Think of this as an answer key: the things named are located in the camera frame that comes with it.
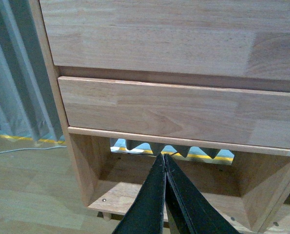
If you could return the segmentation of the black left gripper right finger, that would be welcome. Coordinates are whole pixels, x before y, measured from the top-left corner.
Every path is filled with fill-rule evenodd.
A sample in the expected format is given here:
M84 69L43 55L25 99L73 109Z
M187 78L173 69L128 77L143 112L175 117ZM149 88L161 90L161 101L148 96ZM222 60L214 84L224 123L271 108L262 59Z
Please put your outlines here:
M166 205L169 221L180 234L237 234L234 228L202 195L177 163L164 155Z

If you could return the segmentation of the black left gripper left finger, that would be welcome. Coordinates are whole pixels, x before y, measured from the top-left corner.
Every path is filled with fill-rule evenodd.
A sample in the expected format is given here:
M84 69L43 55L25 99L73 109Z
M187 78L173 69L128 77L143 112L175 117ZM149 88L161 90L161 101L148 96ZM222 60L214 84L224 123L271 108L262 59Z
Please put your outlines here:
M165 160L158 154L115 234L161 234L164 223Z

